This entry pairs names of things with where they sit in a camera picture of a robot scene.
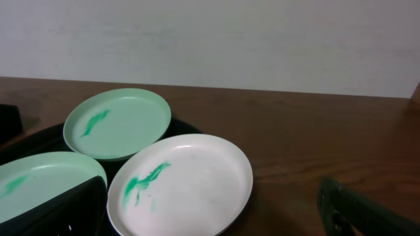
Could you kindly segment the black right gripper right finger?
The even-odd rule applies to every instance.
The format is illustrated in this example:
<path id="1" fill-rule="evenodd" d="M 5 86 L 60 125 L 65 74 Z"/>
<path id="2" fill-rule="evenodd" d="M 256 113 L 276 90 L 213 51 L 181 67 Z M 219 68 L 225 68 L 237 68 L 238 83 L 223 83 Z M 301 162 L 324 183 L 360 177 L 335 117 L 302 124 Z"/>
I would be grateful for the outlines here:
<path id="1" fill-rule="evenodd" d="M 324 177 L 317 193 L 317 207 L 328 236 L 418 236 L 415 223 L 357 193 L 333 178 Z"/>

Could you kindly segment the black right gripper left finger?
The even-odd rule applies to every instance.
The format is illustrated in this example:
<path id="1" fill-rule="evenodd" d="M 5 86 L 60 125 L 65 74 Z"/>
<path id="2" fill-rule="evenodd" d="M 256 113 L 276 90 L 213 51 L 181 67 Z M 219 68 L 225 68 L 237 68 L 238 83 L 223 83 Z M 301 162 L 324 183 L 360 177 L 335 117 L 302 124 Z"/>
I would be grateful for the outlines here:
<path id="1" fill-rule="evenodd" d="M 107 202 L 101 176 L 1 224 L 1 236 L 98 235 Z"/>

